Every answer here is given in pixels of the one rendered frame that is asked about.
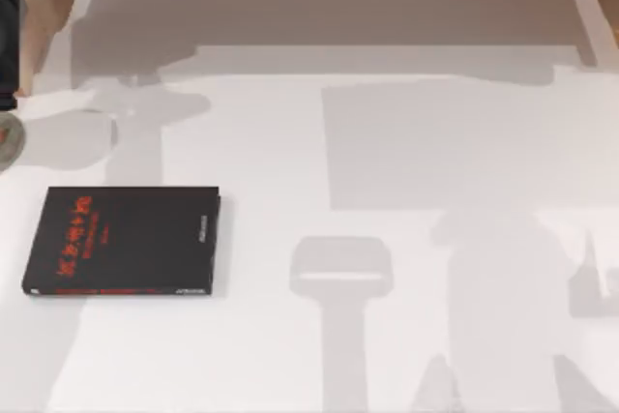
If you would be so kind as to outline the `grey round pot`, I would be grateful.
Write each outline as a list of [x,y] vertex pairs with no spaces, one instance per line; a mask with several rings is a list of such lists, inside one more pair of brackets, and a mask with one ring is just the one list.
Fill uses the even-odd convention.
[[22,122],[12,113],[0,112],[0,172],[20,156],[25,138]]

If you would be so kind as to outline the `black book with red lettering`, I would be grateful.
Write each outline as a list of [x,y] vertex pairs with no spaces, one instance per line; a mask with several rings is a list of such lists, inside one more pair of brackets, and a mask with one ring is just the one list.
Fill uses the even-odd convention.
[[220,207],[216,187],[51,187],[22,290],[209,295]]

